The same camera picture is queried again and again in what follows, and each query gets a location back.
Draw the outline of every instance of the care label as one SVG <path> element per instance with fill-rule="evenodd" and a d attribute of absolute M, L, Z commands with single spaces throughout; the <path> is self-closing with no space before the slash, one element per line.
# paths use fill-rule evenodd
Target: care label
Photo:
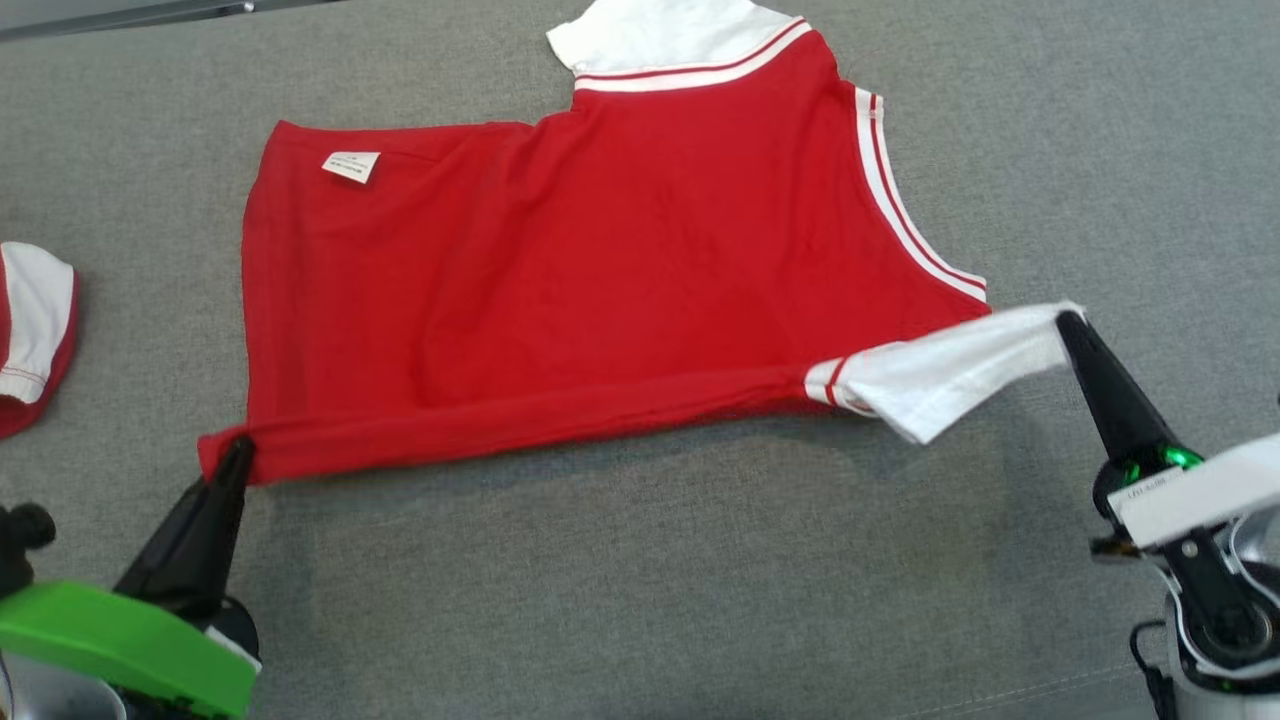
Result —
<path fill-rule="evenodd" d="M 379 155 L 380 152 L 334 152 L 320 167 L 364 184 L 369 182 L 369 173 L 374 172 Z"/>

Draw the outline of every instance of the red and white stripe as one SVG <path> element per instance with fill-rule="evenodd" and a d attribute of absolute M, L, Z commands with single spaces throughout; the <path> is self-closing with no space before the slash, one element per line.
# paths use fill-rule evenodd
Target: red and white stripe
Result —
<path fill-rule="evenodd" d="M 884 145 L 884 100 L 878 95 L 872 95 L 865 90 L 855 91 L 855 104 L 858 111 L 858 150 L 861 155 L 863 173 L 867 177 L 867 186 L 876 199 L 881 213 L 888 220 L 890 227 L 897 236 L 899 242 L 906 254 L 915 260 L 924 272 L 952 288 L 977 299 L 987 301 L 987 281 L 983 278 L 957 270 L 948 265 L 924 241 L 924 236 L 911 222 L 910 215 L 902 205 L 902 196 L 897 191 L 893 181 L 893 168 L 888 161 L 888 147 Z"/>
<path fill-rule="evenodd" d="M 792 42 L 812 31 L 804 18 L 785 26 L 754 50 L 728 63 L 689 63 L 646 72 L 595 72 L 579 74 L 575 90 L 602 92 L 653 92 L 705 87 L 735 81 L 763 68 Z"/>
<path fill-rule="evenodd" d="M 831 405 L 833 407 L 844 407 L 845 410 L 858 413 L 859 415 L 865 415 L 867 418 L 876 418 L 876 411 L 870 409 L 869 405 L 861 402 L 856 397 L 852 397 L 846 389 L 841 387 L 841 380 L 846 379 L 849 361 L 854 356 L 836 357 L 835 360 L 827 360 L 824 363 L 818 363 L 804 378 L 804 389 L 810 400 L 817 400 L 818 402 Z"/>

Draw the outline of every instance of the red shirt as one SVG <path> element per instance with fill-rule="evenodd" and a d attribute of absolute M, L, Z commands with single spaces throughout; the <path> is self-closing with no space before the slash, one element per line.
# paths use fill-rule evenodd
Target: red shirt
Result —
<path fill-rule="evenodd" d="M 576 32 L 631 32 L 611 3 L 712 61 L 595 70 L 628 63 Z M 262 483 L 819 409 L 815 365 L 987 314 L 906 217 L 882 100 L 744 3 L 705 32 L 596 3 L 550 33 L 576 88 L 532 126 L 280 123 L 244 215 L 248 418 L 201 439 L 206 477 L 242 432 Z M 335 152 L 379 155 L 362 183 Z"/>

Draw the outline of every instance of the cable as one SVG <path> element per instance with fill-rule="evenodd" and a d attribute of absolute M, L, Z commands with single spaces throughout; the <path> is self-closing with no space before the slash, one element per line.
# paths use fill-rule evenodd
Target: cable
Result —
<path fill-rule="evenodd" d="M 1143 676 L 1147 679 L 1147 693 L 1156 707 L 1156 717 L 1158 720 L 1178 720 L 1178 700 L 1174 694 L 1174 680 L 1161 673 L 1158 667 L 1147 664 L 1142 657 L 1142 651 L 1138 650 L 1138 638 L 1142 637 L 1142 633 L 1165 626 L 1164 620 L 1147 620 L 1146 623 L 1134 625 L 1133 632 L 1129 633 L 1129 652 L 1133 653 L 1133 661 L 1138 664 L 1138 669 L 1142 670 Z"/>
<path fill-rule="evenodd" d="M 5 697 L 9 700 L 9 716 L 18 717 L 18 696 L 13 693 L 13 679 L 9 678 L 9 665 L 4 661 L 4 652 L 0 652 L 0 673 L 4 673 Z"/>
<path fill-rule="evenodd" d="M 1138 638 L 1146 630 L 1153 630 L 1156 628 L 1164 628 L 1164 620 L 1147 620 L 1146 623 L 1138 623 L 1133 626 L 1133 632 L 1129 633 L 1129 652 L 1133 653 L 1133 661 L 1138 664 L 1138 669 L 1146 673 L 1151 670 L 1151 665 L 1142 657 L 1142 651 L 1138 650 Z"/>

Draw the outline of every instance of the white fabric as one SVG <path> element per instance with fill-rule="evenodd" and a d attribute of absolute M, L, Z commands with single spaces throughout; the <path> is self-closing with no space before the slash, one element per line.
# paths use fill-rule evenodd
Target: white fabric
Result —
<path fill-rule="evenodd" d="M 657 74 L 643 74 L 639 77 L 598 77 L 579 76 L 573 82 L 575 90 L 599 90 L 603 92 L 654 92 L 659 90 L 682 90 L 686 87 L 705 87 L 719 85 L 746 77 L 763 68 L 769 60 L 777 58 L 792 42 L 813 27 L 804 20 L 786 26 L 778 35 L 769 37 L 763 46 L 753 50 L 741 60 L 727 65 L 709 65 L 698 68 L 686 65 L 678 72 L 666 72 Z"/>
<path fill-rule="evenodd" d="M 573 74 L 637 73 L 740 60 L 795 19 L 749 0 L 596 0 L 547 40 Z"/>
<path fill-rule="evenodd" d="M 0 395 L 40 400 L 72 315 L 76 274 L 49 252 L 23 242 L 0 243 L 9 307 L 9 355 L 0 365 Z"/>
<path fill-rule="evenodd" d="M 819 363 L 805 391 L 828 405 L 833 398 L 841 407 L 870 407 L 899 434 L 924 445 L 1009 383 L 1068 366 L 1055 324 L 1064 311 L 1084 314 L 1074 302 L 1029 305 L 864 350 L 844 363 Z"/>

